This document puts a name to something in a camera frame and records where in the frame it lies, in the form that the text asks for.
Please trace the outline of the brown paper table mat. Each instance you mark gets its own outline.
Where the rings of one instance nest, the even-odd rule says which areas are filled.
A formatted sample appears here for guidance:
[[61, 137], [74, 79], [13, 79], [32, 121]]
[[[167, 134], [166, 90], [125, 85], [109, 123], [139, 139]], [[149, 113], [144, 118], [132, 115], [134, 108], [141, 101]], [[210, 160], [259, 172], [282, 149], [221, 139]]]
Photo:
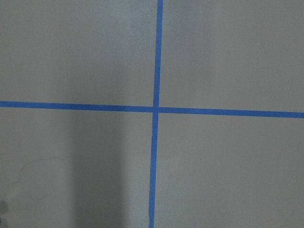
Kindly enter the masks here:
[[3, 228], [301, 228], [301, 0], [3, 0]]

